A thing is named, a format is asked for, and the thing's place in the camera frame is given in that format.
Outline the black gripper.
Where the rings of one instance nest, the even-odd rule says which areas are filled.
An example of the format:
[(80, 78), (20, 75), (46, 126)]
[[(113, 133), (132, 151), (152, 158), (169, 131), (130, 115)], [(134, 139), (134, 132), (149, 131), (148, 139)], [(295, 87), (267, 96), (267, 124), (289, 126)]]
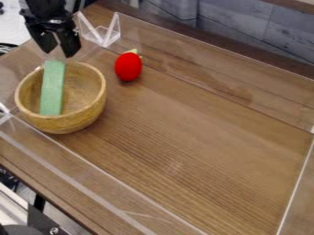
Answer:
[(45, 53), (57, 46), (52, 31), (60, 40), (66, 58), (81, 48), (80, 35), (72, 20), (72, 8), (76, 0), (18, 0), (20, 15), (32, 39)]

